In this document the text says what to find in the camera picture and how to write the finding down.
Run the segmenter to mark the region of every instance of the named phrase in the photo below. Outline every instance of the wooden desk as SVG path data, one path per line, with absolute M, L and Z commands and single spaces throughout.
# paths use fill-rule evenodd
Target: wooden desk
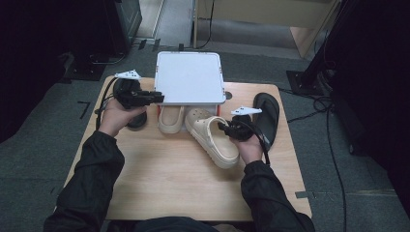
M 193 47 L 199 18 L 210 18 L 212 0 L 195 0 Z M 302 57 L 326 26 L 339 0 L 216 0 L 214 19 L 289 26 Z
M 108 77 L 102 87 L 100 98 Z M 154 78 L 140 80 L 143 90 L 154 89 Z M 278 88 L 268 84 L 225 83 L 233 98 L 220 107 L 220 116 L 230 120 L 230 111 L 252 106 L 260 92 L 275 96 L 280 104 L 278 134 L 269 155 L 286 195 L 297 211 L 311 217 L 299 164 L 281 105 Z M 217 167 L 199 143 L 187 132 L 164 134 L 157 128 L 157 107 L 148 107 L 147 124 L 138 131 L 123 129 L 117 135 L 118 147 L 126 163 L 115 186 L 107 219 L 148 219 L 187 216 L 197 220 L 250 221 L 250 209 L 241 195 L 244 163 L 231 169 Z M 90 119 L 73 161 L 67 181 L 79 161 L 82 143 L 95 130 L 96 115 Z

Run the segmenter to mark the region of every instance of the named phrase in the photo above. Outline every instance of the table top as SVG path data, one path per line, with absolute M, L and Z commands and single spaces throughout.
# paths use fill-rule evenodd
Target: table top
M 106 79 L 95 108 L 99 107 L 103 90 L 112 77 Z M 142 78 L 140 83 L 143 90 L 154 89 L 154 78 Z M 295 194 L 305 191 L 305 186 L 278 88 L 270 84 L 225 82 L 225 91 L 233 96 L 220 106 L 220 116 L 227 120 L 231 120 L 232 110 L 242 105 L 252 107 L 253 97 L 260 92 L 278 100 L 280 116 L 276 141 L 269 152 L 271 166 L 290 203 L 298 212 L 311 217 L 308 199 L 298 199 Z M 147 113 L 147 123 L 141 129 L 125 128 L 116 136 L 126 162 L 114 186 L 106 219 L 185 216 L 208 221 L 251 221 L 250 209 L 241 194 L 243 161 L 240 159 L 230 169 L 221 169 L 186 130 L 161 133 L 155 104 L 148 106 Z M 95 130 L 95 123 L 93 114 L 67 182 L 80 159 L 82 144 Z

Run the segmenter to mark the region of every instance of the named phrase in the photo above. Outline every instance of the person's left hand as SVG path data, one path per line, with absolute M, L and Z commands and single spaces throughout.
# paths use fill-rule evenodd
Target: person's left hand
M 145 112 L 147 106 L 125 109 L 117 100 L 111 99 L 102 115 L 99 131 L 115 137 L 133 117 Z

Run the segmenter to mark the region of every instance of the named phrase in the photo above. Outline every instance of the metal stand base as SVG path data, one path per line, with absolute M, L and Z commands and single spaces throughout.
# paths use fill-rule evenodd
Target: metal stand base
M 292 92 L 298 95 L 323 96 L 322 88 L 315 78 L 311 85 L 302 85 L 301 77 L 304 72 L 286 71 Z

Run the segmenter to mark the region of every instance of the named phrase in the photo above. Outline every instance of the black sleeve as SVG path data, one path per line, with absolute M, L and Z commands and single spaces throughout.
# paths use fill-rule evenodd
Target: black sleeve
M 311 219 L 296 212 L 278 177 L 263 161 L 245 167 L 241 188 L 257 231 L 314 231 Z
M 95 131 L 82 147 L 73 177 L 45 220 L 44 231 L 100 231 L 113 186 L 124 166 L 116 139 Z

